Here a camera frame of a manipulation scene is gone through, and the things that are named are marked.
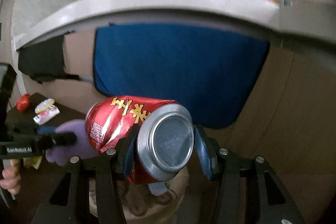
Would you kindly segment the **person's left hand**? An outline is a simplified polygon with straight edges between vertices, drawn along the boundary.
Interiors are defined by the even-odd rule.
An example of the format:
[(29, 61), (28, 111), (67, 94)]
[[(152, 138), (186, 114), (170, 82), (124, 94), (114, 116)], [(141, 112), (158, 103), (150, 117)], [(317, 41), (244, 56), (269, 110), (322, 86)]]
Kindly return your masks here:
[(19, 159), (11, 159), (10, 165), (2, 171), (1, 188), (13, 195), (17, 195), (21, 189), (20, 167), (21, 162)]

